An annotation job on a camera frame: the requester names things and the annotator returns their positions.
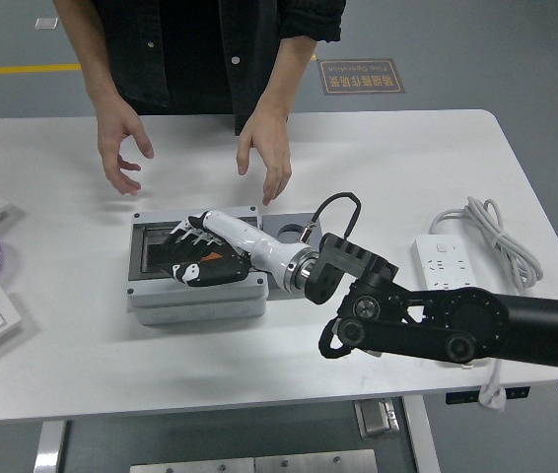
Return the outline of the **person's left hand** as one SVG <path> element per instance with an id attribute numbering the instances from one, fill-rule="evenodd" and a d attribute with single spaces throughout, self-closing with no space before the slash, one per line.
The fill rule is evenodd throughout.
<path id="1" fill-rule="evenodd" d="M 257 151 L 265 165 L 263 205 L 275 200 L 292 177 L 287 118 L 285 109 L 277 103 L 261 101 L 239 137 L 236 154 L 239 175 L 247 173 L 252 149 Z"/>

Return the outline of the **person's right hand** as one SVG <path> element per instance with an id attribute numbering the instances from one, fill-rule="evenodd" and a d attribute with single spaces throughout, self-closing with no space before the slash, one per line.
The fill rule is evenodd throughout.
<path id="1" fill-rule="evenodd" d="M 128 174 L 140 171 L 141 167 L 122 157 L 121 144 L 126 138 L 132 138 L 145 159 L 155 157 L 139 115 L 121 96 L 111 96 L 96 104 L 96 118 L 98 151 L 105 177 L 119 194 L 137 195 L 141 184 Z"/>

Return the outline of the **white and black robot right hand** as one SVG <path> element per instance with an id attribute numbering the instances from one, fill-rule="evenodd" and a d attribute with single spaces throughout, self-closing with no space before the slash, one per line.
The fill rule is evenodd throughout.
<path id="1" fill-rule="evenodd" d="M 299 269 L 312 253 L 302 243 L 284 243 L 224 212 L 210 210 L 180 222 L 160 245 L 160 268 L 189 287 L 212 287 L 246 279 L 252 270 L 269 273 L 287 292 L 304 286 Z"/>

